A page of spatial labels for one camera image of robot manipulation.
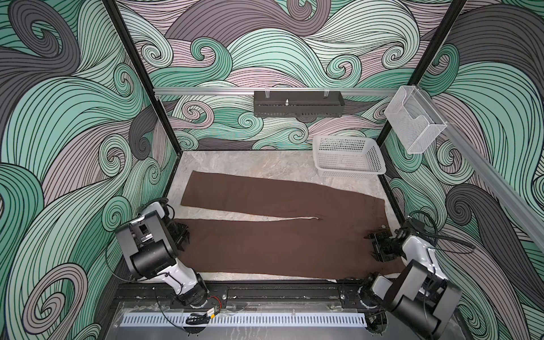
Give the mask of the brown corduroy trousers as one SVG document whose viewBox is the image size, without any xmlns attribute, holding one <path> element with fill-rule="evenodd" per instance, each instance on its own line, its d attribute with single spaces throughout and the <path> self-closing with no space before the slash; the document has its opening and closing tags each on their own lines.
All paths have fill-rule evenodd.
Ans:
<svg viewBox="0 0 544 340">
<path fill-rule="evenodd" d="M 195 171 L 181 203 L 259 216 L 259 221 L 187 220 L 181 261 L 198 272 L 363 279 L 401 272 L 380 262 L 369 235 L 388 229 L 383 199 L 318 184 Z"/>
</svg>

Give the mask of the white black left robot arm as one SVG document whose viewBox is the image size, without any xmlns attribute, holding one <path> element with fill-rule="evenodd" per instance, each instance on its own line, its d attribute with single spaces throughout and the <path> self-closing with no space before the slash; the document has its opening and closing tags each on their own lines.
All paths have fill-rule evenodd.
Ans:
<svg viewBox="0 0 544 340">
<path fill-rule="evenodd" d="M 116 228 L 115 234 L 136 281 L 164 282 L 184 307 L 205 303 L 209 290 L 201 275 L 179 258 L 179 253 L 190 244 L 188 226 L 175 221 L 167 198 L 144 204 L 135 218 Z"/>
</svg>

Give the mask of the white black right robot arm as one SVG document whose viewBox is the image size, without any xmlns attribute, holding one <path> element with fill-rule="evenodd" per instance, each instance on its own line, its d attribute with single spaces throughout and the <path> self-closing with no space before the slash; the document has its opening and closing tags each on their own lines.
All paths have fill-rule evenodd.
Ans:
<svg viewBox="0 0 544 340">
<path fill-rule="evenodd" d="M 370 274 L 359 290 L 361 302 L 375 308 L 367 315 L 368 329 L 382 332 L 390 313 L 423 339 L 439 339 L 453 317 L 462 296 L 461 290 L 446 277 L 436 256 L 441 239 L 433 218 L 411 212 L 395 232 L 380 230 L 367 235 L 372 256 L 381 264 L 395 259 L 407 262 L 394 279 Z"/>
</svg>

